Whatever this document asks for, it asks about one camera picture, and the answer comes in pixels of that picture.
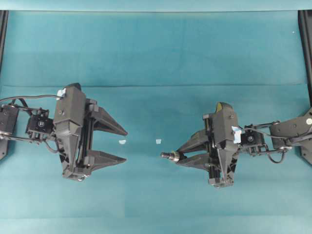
gripper jaw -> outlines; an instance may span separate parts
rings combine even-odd
[[[102,107],[93,106],[93,110],[90,113],[90,118],[94,118],[94,131],[103,131],[122,136],[128,135],[124,130]]]
[[[181,159],[177,162],[177,165],[184,167],[193,167],[201,170],[208,171],[209,153],[194,155],[192,157],[187,157]]]
[[[208,142],[206,129],[194,133],[185,144],[183,144],[177,151],[181,153],[190,153],[200,150],[206,150],[205,144]]]
[[[113,166],[125,162],[125,158],[111,155],[102,151],[88,150],[83,164],[95,171],[104,167]]]

teal table surface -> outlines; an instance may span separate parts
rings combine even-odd
[[[127,161],[78,183],[44,145],[13,142],[0,161],[0,233],[312,233],[312,166],[297,149],[278,165],[241,154],[225,189],[159,157],[203,128],[218,101],[240,125],[309,109],[296,11],[10,12],[0,96],[73,82],[129,132],[95,132],[93,148]],[[51,117],[55,103],[28,101]],[[16,134],[26,123],[23,113]]]
[[[311,9],[310,0],[1,0],[0,9],[83,12],[226,12]]]

wire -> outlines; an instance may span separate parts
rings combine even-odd
[[[265,132],[263,132],[263,131],[261,131],[261,130],[255,129],[255,128],[242,128],[242,127],[239,127],[239,128],[240,128],[240,130],[242,130],[242,131],[250,130],[250,131],[254,131],[254,132],[261,133],[261,134],[266,135],[266,136],[271,137],[271,138],[289,139],[289,137],[287,137],[287,136],[272,136],[272,135],[270,135],[270,134],[268,134],[268,133],[265,133]]]
[[[26,101],[25,101],[24,99],[19,98],[19,101],[21,102],[21,104],[23,105],[23,107],[28,108],[28,105],[27,105],[27,103],[26,103]],[[32,115],[33,115],[33,113],[32,113],[31,110],[27,110],[26,113],[27,113],[29,116],[32,116]]]
[[[285,158],[285,152],[283,151],[283,153],[282,153],[282,157],[281,157],[281,160],[279,160],[279,161],[275,161],[273,158],[271,158],[271,155],[270,155],[270,154],[268,154],[268,157],[269,157],[269,160],[270,160],[272,163],[279,164],[279,163],[281,163],[281,162],[283,162],[283,161],[284,161],[284,158]]]
[[[48,142],[47,142],[46,140],[44,140],[43,142],[45,143],[47,149],[48,149],[50,152],[52,152],[52,153],[54,153],[54,154],[56,154],[56,153],[59,152],[59,150],[52,149],[51,146],[48,144]]]
[[[58,153],[59,153],[60,155],[62,155],[63,157],[66,157],[66,154],[63,153],[63,152],[61,151],[61,149],[59,148],[59,142],[58,142],[58,140],[55,141],[55,144],[56,144],[56,146],[57,146]]]
[[[6,97],[3,99],[0,99],[0,101],[8,101],[8,100],[15,100],[15,99],[38,99],[38,98],[60,98],[62,97],[57,96],[57,95],[38,95],[38,96],[15,96],[15,97]]]

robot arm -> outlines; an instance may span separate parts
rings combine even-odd
[[[77,181],[84,180],[94,170],[123,163],[126,159],[92,150],[93,131],[123,136],[127,132],[95,100],[86,98],[78,83],[66,86],[58,95],[50,96],[58,98],[54,119],[49,118],[49,110],[29,108],[23,99],[23,107],[15,104],[14,97],[10,98],[13,99],[10,104],[2,105],[1,158],[7,154],[9,140],[44,142],[51,152],[59,154],[63,177]],[[26,127],[28,138],[13,136],[19,111],[30,115]],[[57,149],[52,149],[48,141],[54,141]]]
[[[161,157],[177,165],[194,167],[209,173],[208,182],[219,188],[233,185],[235,167],[241,152],[252,156],[268,155],[274,163],[280,163],[292,146],[300,146],[303,157],[312,163],[312,108],[303,117],[285,122],[275,121],[267,124],[238,126],[233,108],[223,102],[217,104],[215,113],[203,116],[205,129],[191,136],[184,145],[172,153],[161,153]],[[271,134],[260,129],[269,128]],[[264,136],[270,136],[273,150],[269,150]],[[192,157],[184,154],[206,151]],[[271,154],[280,153],[282,158],[275,161]]]

